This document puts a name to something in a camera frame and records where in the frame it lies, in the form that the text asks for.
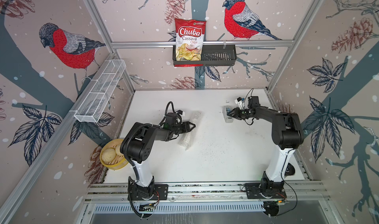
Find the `small grey white device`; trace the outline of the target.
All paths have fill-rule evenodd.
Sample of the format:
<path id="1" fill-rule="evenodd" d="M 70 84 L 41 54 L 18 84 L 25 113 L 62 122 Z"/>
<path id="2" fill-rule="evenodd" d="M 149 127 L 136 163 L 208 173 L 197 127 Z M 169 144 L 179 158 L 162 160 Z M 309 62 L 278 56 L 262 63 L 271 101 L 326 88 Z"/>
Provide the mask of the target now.
<path id="1" fill-rule="evenodd" d="M 232 110 L 232 107 L 230 106 L 224 106 L 223 107 L 223 116 L 224 116 L 224 120 L 226 123 L 232 123 L 233 122 L 233 118 L 228 116 L 228 112 L 230 112 Z"/>

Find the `clear bubble wrap sheet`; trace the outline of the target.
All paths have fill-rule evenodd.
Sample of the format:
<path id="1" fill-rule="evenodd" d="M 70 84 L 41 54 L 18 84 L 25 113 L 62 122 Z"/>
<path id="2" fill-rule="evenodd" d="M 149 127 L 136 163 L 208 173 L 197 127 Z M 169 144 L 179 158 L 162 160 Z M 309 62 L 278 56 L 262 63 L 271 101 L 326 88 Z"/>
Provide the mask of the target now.
<path id="1" fill-rule="evenodd" d="M 202 116 L 203 114 L 201 111 L 194 111 L 191 114 L 189 121 L 194 123 L 196 127 L 191 132 L 183 134 L 179 141 L 179 145 L 184 147 L 186 151 L 194 144 L 194 138 L 196 136 L 197 129 L 201 122 Z"/>

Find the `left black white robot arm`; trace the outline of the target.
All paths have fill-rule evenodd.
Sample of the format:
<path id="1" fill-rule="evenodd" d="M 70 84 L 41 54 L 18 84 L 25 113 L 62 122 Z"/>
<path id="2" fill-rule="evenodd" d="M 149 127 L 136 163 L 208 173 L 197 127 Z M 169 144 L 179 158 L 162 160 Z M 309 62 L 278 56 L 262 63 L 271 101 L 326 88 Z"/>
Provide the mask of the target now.
<path id="1" fill-rule="evenodd" d="M 189 133 L 195 128 L 194 123 L 182 120 L 181 112 L 167 113 L 158 125 L 134 123 L 121 143 L 120 152 L 133 168 L 136 179 L 131 180 L 131 183 L 138 192 L 148 197 L 154 192 L 154 176 L 146 163 L 154 142 L 169 142 L 175 139 L 175 135 Z"/>

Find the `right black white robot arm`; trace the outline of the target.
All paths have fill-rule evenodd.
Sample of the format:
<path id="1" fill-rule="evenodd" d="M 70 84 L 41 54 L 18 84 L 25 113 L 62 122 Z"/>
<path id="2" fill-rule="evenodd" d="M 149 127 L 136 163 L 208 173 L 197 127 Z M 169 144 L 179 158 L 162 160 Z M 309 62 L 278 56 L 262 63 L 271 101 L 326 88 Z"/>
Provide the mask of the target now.
<path id="1" fill-rule="evenodd" d="M 237 107 L 226 107 L 224 115 L 237 120 L 263 119 L 271 123 L 271 138 L 277 147 L 259 185 L 260 194 L 271 197 L 283 191 L 285 177 L 295 174 L 291 171 L 289 160 L 304 141 L 301 123 L 296 113 L 284 113 L 261 106 L 257 96 L 250 96 L 247 100 L 248 107 L 245 108 L 245 99 L 237 98 Z"/>

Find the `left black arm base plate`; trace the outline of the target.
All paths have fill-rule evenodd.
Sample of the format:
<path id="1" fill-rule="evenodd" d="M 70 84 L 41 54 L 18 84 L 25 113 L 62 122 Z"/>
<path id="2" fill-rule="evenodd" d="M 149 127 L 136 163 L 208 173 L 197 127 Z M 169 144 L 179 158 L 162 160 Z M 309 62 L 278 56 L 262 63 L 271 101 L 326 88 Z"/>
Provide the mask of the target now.
<path id="1" fill-rule="evenodd" d="M 168 185 L 149 185 L 142 187 L 137 184 L 132 184 L 128 188 L 128 195 L 132 201 L 158 201 L 167 200 Z"/>

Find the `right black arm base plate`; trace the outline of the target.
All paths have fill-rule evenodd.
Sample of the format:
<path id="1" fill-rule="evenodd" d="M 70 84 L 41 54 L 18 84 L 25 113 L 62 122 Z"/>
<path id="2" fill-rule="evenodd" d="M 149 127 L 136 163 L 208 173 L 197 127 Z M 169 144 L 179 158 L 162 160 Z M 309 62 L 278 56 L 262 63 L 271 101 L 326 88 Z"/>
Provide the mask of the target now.
<path id="1" fill-rule="evenodd" d="M 244 185 L 248 199 L 286 199 L 284 182 L 274 182 L 262 185 L 261 183 L 246 183 Z"/>

